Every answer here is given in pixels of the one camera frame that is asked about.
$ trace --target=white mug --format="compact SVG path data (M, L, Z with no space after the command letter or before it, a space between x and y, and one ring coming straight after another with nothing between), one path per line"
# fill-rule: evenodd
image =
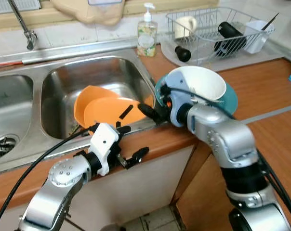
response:
M195 32L198 26L197 20L193 16L181 17L175 21L176 23L173 24L173 29L176 39L190 36L191 32Z

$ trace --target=orange plate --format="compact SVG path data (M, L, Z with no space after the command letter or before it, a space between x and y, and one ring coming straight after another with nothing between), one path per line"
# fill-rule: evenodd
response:
M82 92L76 99L75 104L74 104L74 117L76 121L84 128L86 128L86 126L84 123L83 115L84 115L84 110L86 106L92 100L100 99L102 97L118 98L120 96L110 90L107 90L98 86L89 85L82 90Z
M84 123L86 128L94 125L96 122L108 123L116 127L119 121L121 126L134 123L145 118L145 115L138 109L138 101L128 98L101 98L91 101L84 110ZM123 118L120 115L130 106L131 111Z

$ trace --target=white cabinet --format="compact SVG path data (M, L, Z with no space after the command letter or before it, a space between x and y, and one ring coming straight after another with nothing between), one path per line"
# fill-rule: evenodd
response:
M111 223L122 224L168 205L193 146L141 163L86 184L74 197L71 220L86 231L99 231ZM0 231L17 228L26 206L9 209ZM77 231L64 222L61 231Z

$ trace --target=stainless steel sink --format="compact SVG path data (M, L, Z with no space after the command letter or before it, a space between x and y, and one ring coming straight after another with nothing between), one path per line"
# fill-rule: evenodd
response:
M0 172L33 162L68 137L77 124L73 117L74 102L88 85L110 89L159 109L154 81L132 49L1 72L0 146L4 145L9 152L0 155ZM154 125L146 118L131 127L136 132ZM71 140L48 158L86 148L90 138Z
M151 106L155 103L152 89L127 59L113 56L68 63L53 70L42 86L41 122L50 136L67 138L76 127L74 103L88 85L100 86Z
M25 136L30 124L33 81L27 76L0 77L0 157Z

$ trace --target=sink basin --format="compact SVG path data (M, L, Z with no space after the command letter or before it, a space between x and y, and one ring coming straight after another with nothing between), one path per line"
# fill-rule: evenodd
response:
M69 136L77 125L73 114L75 100L88 85L151 106L155 102L153 91L129 60L109 56L68 63L53 70L43 82L41 121L46 133L58 139Z
M31 120L33 81L27 76L0 77L0 157L25 136Z

